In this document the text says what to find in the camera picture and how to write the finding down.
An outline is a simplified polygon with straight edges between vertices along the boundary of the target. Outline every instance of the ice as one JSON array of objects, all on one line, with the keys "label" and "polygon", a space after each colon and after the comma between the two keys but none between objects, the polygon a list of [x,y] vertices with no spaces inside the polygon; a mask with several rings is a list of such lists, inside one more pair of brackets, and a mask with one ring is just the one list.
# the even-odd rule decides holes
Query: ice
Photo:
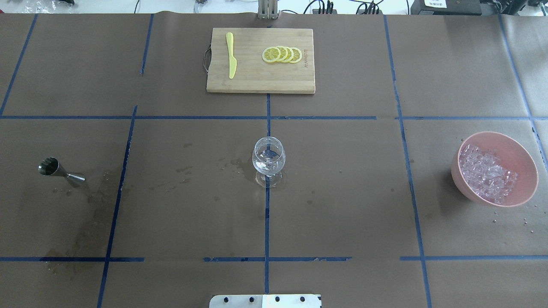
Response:
[{"label": "ice", "polygon": [[496,151],[467,145],[459,155],[460,169],[472,190],[483,199],[503,204],[514,188],[518,174],[500,165]]}]

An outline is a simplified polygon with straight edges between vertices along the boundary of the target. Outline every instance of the pink bowl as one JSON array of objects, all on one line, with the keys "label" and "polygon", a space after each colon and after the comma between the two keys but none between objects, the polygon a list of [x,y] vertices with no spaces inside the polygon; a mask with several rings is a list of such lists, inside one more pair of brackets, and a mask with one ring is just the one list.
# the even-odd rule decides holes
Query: pink bowl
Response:
[{"label": "pink bowl", "polygon": [[[505,198],[504,204],[495,204],[478,196],[464,180],[460,170],[459,155],[467,145],[475,145],[482,150],[496,150],[502,167],[517,172],[518,179],[512,192]],[[455,185],[468,199],[497,207],[516,207],[529,201],[539,184],[539,176],[533,158],[516,140],[496,132],[480,132],[464,140],[453,158],[451,175]]]}]

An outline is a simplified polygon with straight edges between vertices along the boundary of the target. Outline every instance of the wooden cutting board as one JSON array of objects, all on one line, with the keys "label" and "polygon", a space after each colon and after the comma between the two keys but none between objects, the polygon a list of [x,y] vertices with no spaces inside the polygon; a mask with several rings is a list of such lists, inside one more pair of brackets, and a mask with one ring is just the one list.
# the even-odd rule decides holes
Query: wooden cutting board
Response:
[{"label": "wooden cutting board", "polygon": [[[227,32],[234,34],[234,57],[238,61],[233,79],[229,79]],[[299,48],[303,53],[301,61],[264,62],[262,51],[277,45]],[[207,91],[313,94],[316,80],[312,29],[213,28]]]}]

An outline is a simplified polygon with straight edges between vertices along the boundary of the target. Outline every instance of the knife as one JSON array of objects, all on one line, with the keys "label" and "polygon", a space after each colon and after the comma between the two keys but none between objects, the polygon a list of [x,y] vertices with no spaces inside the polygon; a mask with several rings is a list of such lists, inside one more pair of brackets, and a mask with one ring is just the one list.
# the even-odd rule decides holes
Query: knife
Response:
[{"label": "knife", "polygon": [[232,32],[226,33],[226,44],[229,47],[229,78],[233,79],[234,74],[236,73],[236,65],[237,61],[236,58],[234,58],[234,35]]}]

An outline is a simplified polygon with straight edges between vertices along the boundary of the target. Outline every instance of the metal jigger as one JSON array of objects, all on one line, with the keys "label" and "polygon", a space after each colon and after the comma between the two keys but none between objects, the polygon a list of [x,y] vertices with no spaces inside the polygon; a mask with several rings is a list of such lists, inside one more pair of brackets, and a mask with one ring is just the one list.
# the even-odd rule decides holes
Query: metal jigger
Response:
[{"label": "metal jigger", "polygon": [[72,187],[79,187],[85,181],[83,174],[68,173],[67,171],[65,171],[63,166],[61,166],[61,164],[55,157],[48,157],[44,159],[40,163],[40,166],[38,166],[38,171],[40,171],[40,174],[44,176],[62,176],[63,178],[67,179],[68,183]]}]

